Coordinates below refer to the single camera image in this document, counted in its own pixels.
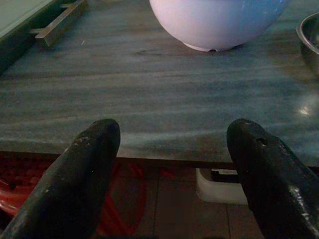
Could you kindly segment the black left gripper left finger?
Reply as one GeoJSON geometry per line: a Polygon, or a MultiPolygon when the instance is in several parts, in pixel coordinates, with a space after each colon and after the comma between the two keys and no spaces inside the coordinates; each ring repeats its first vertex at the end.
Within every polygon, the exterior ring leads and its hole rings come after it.
{"type": "Polygon", "coordinates": [[[45,171],[3,239],[89,239],[99,223],[120,146],[120,127],[101,119],[45,171]]]}

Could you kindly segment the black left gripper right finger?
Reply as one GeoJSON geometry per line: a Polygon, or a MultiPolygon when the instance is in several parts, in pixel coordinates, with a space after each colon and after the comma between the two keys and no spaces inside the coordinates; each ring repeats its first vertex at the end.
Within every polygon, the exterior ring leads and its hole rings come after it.
{"type": "Polygon", "coordinates": [[[227,129],[227,148],[264,238],[319,237],[319,178],[281,139],[237,119],[227,129]]]}

